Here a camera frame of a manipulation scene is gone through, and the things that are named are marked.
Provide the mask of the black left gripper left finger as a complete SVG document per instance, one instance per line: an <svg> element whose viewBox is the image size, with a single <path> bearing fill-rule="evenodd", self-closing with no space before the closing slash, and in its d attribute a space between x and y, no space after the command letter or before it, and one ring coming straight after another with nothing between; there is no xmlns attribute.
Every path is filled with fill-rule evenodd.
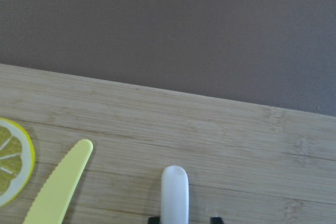
<svg viewBox="0 0 336 224"><path fill-rule="evenodd" d="M160 216L150 217L148 218L148 222L147 222L147 224L160 224L160 223L161 223Z"/></svg>

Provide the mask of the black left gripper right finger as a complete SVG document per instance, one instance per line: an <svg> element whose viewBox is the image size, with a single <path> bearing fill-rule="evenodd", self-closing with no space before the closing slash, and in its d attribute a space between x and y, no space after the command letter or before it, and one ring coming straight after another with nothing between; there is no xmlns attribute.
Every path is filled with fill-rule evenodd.
<svg viewBox="0 0 336 224"><path fill-rule="evenodd" d="M210 217L210 224L223 224L223 219L221 217Z"/></svg>

